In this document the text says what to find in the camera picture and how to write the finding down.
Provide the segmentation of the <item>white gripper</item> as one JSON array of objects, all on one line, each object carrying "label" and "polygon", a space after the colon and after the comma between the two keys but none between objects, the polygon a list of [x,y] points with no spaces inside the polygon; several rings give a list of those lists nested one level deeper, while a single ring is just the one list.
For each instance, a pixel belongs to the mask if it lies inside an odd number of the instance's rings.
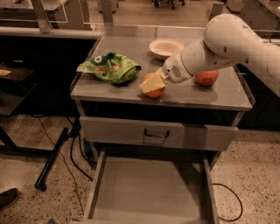
[{"label": "white gripper", "polygon": [[148,73],[143,77],[143,81],[139,85],[143,94],[165,88],[165,79],[161,73],[164,73],[171,83],[182,83],[192,78],[186,71],[181,54],[178,52],[164,62],[163,68],[160,67],[155,73]]}]

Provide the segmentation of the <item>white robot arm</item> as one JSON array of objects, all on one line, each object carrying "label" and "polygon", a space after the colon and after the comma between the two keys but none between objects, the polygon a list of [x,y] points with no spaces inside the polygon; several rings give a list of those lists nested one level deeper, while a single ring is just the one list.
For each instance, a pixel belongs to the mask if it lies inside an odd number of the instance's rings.
[{"label": "white robot arm", "polygon": [[139,85],[146,94],[167,81],[182,83],[206,71],[244,65],[276,95],[280,95],[280,46],[260,38],[241,18],[232,14],[213,17],[202,38],[167,58]]}]

